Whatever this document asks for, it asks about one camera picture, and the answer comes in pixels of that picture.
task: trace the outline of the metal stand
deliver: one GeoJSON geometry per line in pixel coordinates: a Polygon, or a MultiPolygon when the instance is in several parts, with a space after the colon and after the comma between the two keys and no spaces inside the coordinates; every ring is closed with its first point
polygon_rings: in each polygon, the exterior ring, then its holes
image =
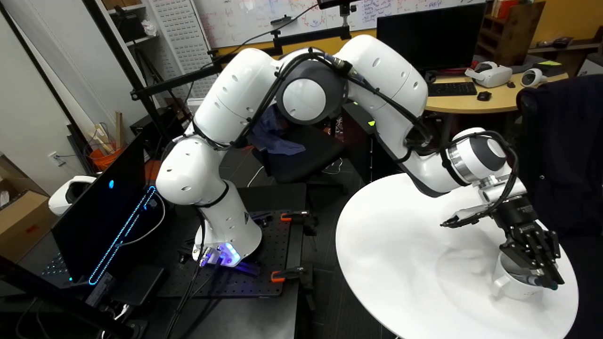
{"type": "Polygon", "coordinates": [[[87,304],[76,300],[74,296],[59,291],[57,287],[50,285],[48,281],[40,279],[38,276],[23,270],[21,266],[6,260],[0,257],[0,279],[29,293],[31,296],[36,296],[44,302],[50,302],[67,313],[72,313],[76,319],[114,334],[116,338],[140,338],[140,334],[127,326],[121,325],[108,315],[101,313],[95,308],[89,308],[87,304]]]}

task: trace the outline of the white wall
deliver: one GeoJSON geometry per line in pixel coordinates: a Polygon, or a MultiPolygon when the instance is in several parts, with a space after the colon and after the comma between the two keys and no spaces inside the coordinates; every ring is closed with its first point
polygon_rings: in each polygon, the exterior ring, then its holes
{"type": "Polygon", "coordinates": [[[0,16],[0,153],[44,191],[55,193],[76,174],[85,174],[67,140],[68,119],[38,70],[0,16]],[[57,168],[57,151],[68,164],[57,168]]]}
{"type": "Polygon", "coordinates": [[[4,0],[4,6],[93,123],[112,131],[116,112],[125,114],[127,127],[148,115],[133,102],[133,85],[84,0],[4,0]]]}

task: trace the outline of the cardboard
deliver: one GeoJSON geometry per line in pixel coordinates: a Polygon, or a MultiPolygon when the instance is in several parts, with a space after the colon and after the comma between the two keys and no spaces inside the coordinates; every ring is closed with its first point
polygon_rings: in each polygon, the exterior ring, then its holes
{"type": "Polygon", "coordinates": [[[57,223],[44,191],[0,155],[0,178],[12,202],[0,210],[0,257],[19,262],[57,223]]]}

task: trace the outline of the blue led strip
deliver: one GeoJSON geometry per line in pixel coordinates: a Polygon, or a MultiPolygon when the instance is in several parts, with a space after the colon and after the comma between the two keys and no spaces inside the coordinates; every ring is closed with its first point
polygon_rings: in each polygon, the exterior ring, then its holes
{"type": "Polygon", "coordinates": [[[121,245],[125,244],[125,238],[129,238],[129,234],[133,232],[134,225],[138,223],[140,215],[140,208],[148,208],[150,200],[155,196],[155,187],[151,185],[150,191],[146,193],[146,196],[140,200],[140,204],[134,208],[133,215],[129,217],[129,221],[125,223],[125,227],[119,230],[119,234],[116,236],[112,247],[108,249],[108,253],[102,257],[102,260],[99,262],[99,266],[95,268],[93,276],[89,277],[89,285],[97,287],[101,277],[108,272],[112,260],[116,259],[116,255],[119,253],[121,245]]]}

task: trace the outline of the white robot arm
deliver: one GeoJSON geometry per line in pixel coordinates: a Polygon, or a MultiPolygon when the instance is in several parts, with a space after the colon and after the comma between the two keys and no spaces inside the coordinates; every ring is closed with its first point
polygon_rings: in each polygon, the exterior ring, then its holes
{"type": "MultiPolygon", "coordinates": [[[[406,59],[379,40],[357,36],[338,55],[304,50],[283,61],[246,50],[215,82],[195,115],[195,125],[168,155],[157,180],[159,193],[168,202],[199,206],[208,217],[206,242],[197,242],[206,247],[195,249],[202,262],[238,266],[263,242],[263,232],[248,215],[236,187],[219,178],[219,164],[225,151],[246,136],[274,99],[281,112],[298,125],[336,117],[344,100],[359,102],[376,119],[385,149],[425,195],[440,196],[462,185],[481,185],[485,206],[460,212],[445,227],[462,227],[494,215],[504,200],[525,195],[525,187],[508,166],[502,147],[506,142],[494,134],[466,131],[442,153],[427,157],[417,153],[430,142],[430,134],[419,121],[425,114],[428,87],[406,59]],[[410,140],[413,129],[421,132],[421,142],[410,140]]],[[[502,227],[511,240],[509,257],[523,260],[521,264],[534,274],[547,268],[543,276],[549,281],[536,285],[562,283],[555,268],[557,244],[549,240],[549,232],[536,223],[534,215],[521,221],[496,221],[500,227],[506,223],[530,225],[530,232],[540,238],[545,234],[547,238],[528,242],[525,234],[513,234],[519,225],[502,227]],[[515,251],[517,245],[528,245],[530,251],[515,251]]]]}

